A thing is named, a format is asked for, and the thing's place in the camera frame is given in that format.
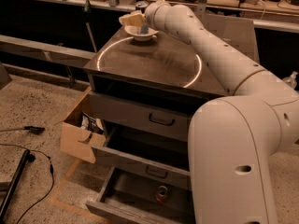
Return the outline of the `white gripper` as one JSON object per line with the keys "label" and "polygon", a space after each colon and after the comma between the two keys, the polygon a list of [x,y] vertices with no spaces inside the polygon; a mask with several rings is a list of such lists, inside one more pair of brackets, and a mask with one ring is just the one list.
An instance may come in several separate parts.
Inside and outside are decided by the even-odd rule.
{"label": "white gripper", "polygon": [[163,30],[165,27],[166,13],[170,5],[165,0],[157,0],[151,3],[145,10],[145,18],[140,10],[119,17],[119,22],[123,26],[142,27],[147,24],[154,30]]}

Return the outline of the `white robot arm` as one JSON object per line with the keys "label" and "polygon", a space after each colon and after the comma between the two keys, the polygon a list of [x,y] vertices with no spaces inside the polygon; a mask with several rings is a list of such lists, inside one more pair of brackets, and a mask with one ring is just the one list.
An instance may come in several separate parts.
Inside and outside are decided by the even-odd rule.
{"label": "white robot arm", "polygon": [[188,155],[196,224],[278,224],[269,158],[299,140],[299,94],[165,0],[120,18],[192,46],[227,96],[193,115]]}

